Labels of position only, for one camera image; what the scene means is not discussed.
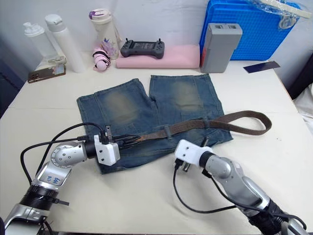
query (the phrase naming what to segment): gray box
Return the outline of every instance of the gray box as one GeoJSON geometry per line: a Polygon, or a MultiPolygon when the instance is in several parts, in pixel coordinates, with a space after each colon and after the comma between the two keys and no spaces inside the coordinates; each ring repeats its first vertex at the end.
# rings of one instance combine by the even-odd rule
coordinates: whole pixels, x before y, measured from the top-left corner
{"type": "Polygon", "coordinates": [[[201,72],[224,72],[243,34],[236,23],[209,23],[201,57],[201,72]]]}

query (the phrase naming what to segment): pink foam pad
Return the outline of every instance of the pink foam pad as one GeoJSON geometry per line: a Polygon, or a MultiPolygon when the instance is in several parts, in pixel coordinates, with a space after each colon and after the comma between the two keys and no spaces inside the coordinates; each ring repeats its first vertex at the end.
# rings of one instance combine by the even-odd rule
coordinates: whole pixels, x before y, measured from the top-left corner
{"type": "Polygon", "coordinates": [[[150,55],[132,55],[123,57],[121,53],[116,60],[118,68],[198,68],[200,64],[199,45],[182,45],[167,47],[164,56],[156,59],[150,55]]]}

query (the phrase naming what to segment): denim shorts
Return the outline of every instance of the denim shorts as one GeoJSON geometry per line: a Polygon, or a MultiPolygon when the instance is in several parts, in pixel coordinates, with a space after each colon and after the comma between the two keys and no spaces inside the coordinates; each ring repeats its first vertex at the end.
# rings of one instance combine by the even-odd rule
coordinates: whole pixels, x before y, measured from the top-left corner
{"type": "MultiPolygon", "coordinates": [[[[203,118],[223,116],[223,109],[208,74],[197,76],[151,75],[147,96],[138,79],[77,99],[83,122],[94,122],[103,128],[111,126],[113,136],[144,135],[164,129],[166,125],[203,118]]],[[[98,129],[86,126],[89,136],[98,129]]],[[[208,146],[232,140],[229,131],[193,129],[165,139],[144,141],[121,149],[121,159],[112,166],[99,164],[101,173],[125,170],[149,163],[174,152],[181,139],[200,145],[208,137],[208,146]]]]}

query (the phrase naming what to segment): game controller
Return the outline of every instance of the game controller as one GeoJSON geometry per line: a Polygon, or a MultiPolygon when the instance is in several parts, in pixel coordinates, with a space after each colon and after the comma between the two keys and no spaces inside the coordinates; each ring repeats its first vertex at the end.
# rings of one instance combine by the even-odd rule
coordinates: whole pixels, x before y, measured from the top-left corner
{"type": "Polygon", "coordinates": [[[153,55],[161,59],[164,55],[165,44],[159,38],[156,42],[134,42],[126,38],[126,43],[121,48],[124,57],[130,55],[153,55]]]}

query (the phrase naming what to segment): white bottle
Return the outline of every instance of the white bottle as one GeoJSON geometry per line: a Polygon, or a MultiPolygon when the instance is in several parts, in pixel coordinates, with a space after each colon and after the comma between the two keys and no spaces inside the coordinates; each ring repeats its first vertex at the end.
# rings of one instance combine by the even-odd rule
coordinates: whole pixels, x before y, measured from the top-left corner
{"type": "Polygon", "coordinates": [[[111,12],[105,8],[98,8],[89,12],[89,18],[98,32],[98,42],[111,59],[118,58],[118,43],[111,12]]]}
{"type": "Polygon", "coordinates": [[[45,17],[45,22],[49,30],[52,32],[56,41],[60,45],[65,54],[69,65],[74,72],[84,72],[85,65],[77,45],[73,41],[69,30],[64,25],[62,18],[59,15],[51,14],[45,17]]]}
{"type": "Polygon", "coordinates": [[[58,57],[58,53],[48,39],[44,28],[30,22],[26,22],[23,25],[25,26],[25,36],[31,39],[45,61],[58,57]]]}

